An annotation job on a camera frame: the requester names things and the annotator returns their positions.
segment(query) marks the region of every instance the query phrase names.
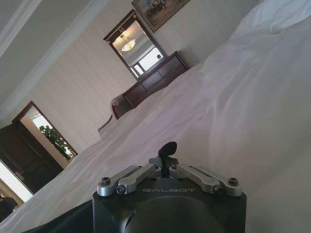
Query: painting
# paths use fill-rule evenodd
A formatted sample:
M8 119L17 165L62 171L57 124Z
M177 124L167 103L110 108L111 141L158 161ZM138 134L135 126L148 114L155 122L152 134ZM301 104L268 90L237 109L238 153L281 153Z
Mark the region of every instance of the painting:
M134 0L132 5L155 32L188 1L190 0Z

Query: screw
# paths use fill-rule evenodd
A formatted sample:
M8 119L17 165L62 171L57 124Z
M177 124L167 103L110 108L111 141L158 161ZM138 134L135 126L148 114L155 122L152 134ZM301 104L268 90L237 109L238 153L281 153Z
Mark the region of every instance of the screw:
M104 177L102 178L102 185L109 185L110 184L110 178Z
M123 184L120 184L117 188L116 191L118 194L124 194L126 191L126 187Z
M213 187L213 193L214 194L221 194L223 192L223 188L220 185L215 185Z
M228 183L229 183L230 185L232 185L232 186L237 186L238 183L239 183L239 181L238 181L237 178L231 177L231 178L229 178Z

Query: silver metal arm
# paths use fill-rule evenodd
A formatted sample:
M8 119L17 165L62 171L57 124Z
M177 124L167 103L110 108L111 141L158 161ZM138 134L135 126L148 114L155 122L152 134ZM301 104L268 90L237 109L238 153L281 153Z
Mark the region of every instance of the silver metal arm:
M119 180L127 176L129 173L138 170L138 166L129 166L125 170L119 172L118 174L114 175L113 177L104 177L102 181L97 185L97 193L99 196L106 197L112 195L118 186Z
M119 194L129 194L136 191L136 187L147 177L156 176L156 167L153 164L146 164L139 170L134 172L128 177L123 177L119 180L119 185L117 188L117 193Z
M225 178L202 166L191 167L179 164L170 167L169 171L170 177L187 177L198 184L202 191L210 194L219 194L223 190L228 196L232 197L239 197L242 194L242 188L238 185L238 180Z
M242 187L239 185L239 182L235 178L226 178L224 176L218 175L217 173L209 170L203 166L195 167L196 170L202 172L203 174L213 177L220 181L222 187L225 190L225 193L228 196L239 197L242 194Z

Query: wooden door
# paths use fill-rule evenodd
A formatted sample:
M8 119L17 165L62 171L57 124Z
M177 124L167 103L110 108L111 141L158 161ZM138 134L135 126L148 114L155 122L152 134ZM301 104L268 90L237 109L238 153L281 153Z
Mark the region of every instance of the wooden door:
M63 170L20 121L0 129L0 159L33 193Z

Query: pillow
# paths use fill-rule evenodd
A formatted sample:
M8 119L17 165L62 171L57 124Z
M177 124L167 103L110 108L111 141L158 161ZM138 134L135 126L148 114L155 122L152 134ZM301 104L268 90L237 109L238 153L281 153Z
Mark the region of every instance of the pillow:
M310 15L310 0L264 0L242 19L230 39L251 31L277 33Z

